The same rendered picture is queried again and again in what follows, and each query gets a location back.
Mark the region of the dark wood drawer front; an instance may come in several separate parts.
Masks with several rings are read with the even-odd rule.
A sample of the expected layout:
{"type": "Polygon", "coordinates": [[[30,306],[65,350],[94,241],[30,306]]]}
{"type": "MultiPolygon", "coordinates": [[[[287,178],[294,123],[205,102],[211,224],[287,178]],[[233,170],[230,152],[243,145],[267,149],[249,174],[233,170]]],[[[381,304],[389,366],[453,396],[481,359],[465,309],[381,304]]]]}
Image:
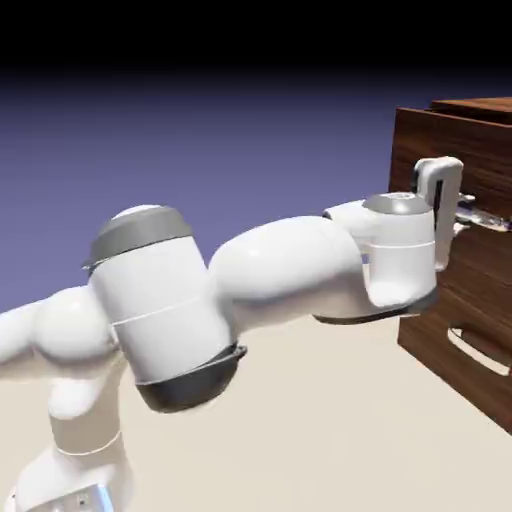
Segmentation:
{"type": "MultiPolygon", "coordinates": [[[[464,163],[461,191],[474,205],[512,218],[512,127],[431,111],[396,111],[389,188],[408,190],[413,167],[423,157],[453,156],[464,163]]],[[[465,282],[512,292],[512,233],[471,226],[452,244],[443,284],[465,282]]]]}
{"type": "Polygon", "coordinates": [[[400,323],[399,345],[480,412],[512,436],[512,374],[497,375],[460,352],[449,328],[501,362],[512,363],[512,292],[445,282],[437,303],[400,323]]]}

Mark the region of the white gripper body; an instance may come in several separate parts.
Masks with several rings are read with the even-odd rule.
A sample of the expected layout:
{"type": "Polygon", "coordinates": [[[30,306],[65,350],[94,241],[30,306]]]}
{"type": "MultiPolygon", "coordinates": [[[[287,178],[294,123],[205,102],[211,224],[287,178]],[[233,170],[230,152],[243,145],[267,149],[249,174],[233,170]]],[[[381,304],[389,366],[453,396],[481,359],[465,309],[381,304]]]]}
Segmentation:
{"type": "Polygon", "coordinates": [[[437,272],[448,266],[463,168],[459,159],[450,156],[422,158],[414,166],[415,192],[434,213],[437,272]]]}

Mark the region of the dark wood cabinet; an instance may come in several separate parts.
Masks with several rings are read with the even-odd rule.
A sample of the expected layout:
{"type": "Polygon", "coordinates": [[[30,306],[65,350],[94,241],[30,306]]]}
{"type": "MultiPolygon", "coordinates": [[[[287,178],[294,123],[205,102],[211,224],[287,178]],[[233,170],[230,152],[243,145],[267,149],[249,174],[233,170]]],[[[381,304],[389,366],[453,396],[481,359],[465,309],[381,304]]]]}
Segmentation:
{"type": "Polygon", "coordinates": [[[404,319],[399,345],[512,436],[512,97],[440,100],[396,111],[389,188],[406,190],[422,157],[464,164],[479,217],[454,239],[437,303],[404,319]]]}

